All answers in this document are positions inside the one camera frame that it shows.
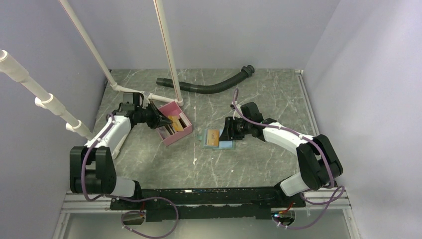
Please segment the mint green card holder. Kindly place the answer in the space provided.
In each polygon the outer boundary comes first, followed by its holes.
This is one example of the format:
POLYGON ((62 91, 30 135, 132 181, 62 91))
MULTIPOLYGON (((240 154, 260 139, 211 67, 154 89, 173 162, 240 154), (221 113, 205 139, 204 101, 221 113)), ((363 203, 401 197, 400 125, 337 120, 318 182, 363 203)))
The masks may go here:
POLYGON ((222 129, 205 128, 197 136, 197 139, 201 142, 200 146, 205 149, 234 150, 234 141, 221 141, 219 139, 222 131, 222 129))

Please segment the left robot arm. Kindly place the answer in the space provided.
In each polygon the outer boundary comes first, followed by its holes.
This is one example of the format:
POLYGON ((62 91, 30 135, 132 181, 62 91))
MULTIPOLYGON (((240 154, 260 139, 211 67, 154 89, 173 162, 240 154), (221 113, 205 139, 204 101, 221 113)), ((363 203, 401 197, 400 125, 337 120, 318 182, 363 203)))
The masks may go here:
POLYGON ((139 182, 118 177, 113 160, 118 156, 127 136, 139 123, 150 129, 172 124, 152 101, 145 101, 142 93, 124 93, 118 109, 107 115, 105 126, 83 146, 70 151, 70 190, 90 194, 123 198, 130 209, 142 205, 143 195, 139 182))

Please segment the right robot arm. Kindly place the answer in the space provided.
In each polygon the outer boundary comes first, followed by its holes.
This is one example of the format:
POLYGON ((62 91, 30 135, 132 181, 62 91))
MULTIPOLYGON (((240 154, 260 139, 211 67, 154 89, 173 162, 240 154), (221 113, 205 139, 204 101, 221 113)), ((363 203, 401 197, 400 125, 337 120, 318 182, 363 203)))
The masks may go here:
POLYGON ((242 140, 248 134, 263 142, 273 143, 293 153, 299 172, 282 180, 280 190, 274 193, 277 205, 285 207, 294 195, 307 190, 334 186, 343 173, 343 167, 327 136, 311 136, 289 129, 275 119, 264 119, 254 102, 232 106, 234 116, 226 117, 220 141, 242 140))

